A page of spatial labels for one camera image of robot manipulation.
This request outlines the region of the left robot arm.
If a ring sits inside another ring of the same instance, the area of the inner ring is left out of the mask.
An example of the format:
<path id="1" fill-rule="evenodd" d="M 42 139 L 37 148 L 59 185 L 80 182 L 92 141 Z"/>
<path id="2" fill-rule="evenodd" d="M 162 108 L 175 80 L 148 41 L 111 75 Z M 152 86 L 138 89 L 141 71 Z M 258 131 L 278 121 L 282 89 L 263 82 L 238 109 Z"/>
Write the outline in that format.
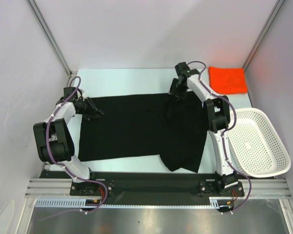
<path id="1" fill-rule="evenodd" d="M 91 169 L 76 156 L 67 125 L 75 115 L 82 115 L 89 121 L 101 118 L 104 113 L 90 98 L 84 97 L 79 88 L 66 87 L 63 91 L 64 96 L 51 116 L 33 126 L 38 156 L 42 162 L 61 167 L 71 177 L 72 191 L 92 195 L 99 190 L 103 195 L 104 185 L 95 181 Z"/>

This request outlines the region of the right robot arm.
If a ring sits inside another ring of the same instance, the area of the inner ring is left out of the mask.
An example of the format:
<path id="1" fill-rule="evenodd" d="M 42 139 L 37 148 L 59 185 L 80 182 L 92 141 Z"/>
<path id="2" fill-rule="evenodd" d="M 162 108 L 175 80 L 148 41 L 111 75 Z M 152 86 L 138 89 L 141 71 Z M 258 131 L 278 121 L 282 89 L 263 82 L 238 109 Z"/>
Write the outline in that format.
<path id="1" fill-rule="evenodd" d="M 236 125 L 236 111 L 229 102 L 227 96 L 216 93 L 201 79 L 201 74 L 207 68 L 190 69 L 189 64 L 180 62 L 175 65 L 177 78 L 174 78 L 170 86 L 169 94 L 176 100 L 185 100 L 188 91 L 200 99 L 203 105 L 204 125 L 212 140 L 216 158 L 215 188 L 220 195 L 228 195 L 238 187 L 238 171 L 232 165 L 229 151 L 229 130 Z"/>

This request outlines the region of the black t-shirt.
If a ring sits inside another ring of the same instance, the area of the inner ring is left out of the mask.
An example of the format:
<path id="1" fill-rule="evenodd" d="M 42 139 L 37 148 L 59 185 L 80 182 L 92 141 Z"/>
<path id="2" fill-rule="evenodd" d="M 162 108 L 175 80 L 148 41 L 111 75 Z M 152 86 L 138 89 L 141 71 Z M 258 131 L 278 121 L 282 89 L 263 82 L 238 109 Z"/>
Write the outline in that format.
<path id="1" fill-rule="evenodd" d="M 207 116 L 193 92 L 97 97 L 100 118 L 83 119 L 81 161 L 158 155 L 170 170 L 198 172 L 207 139 Z"/>

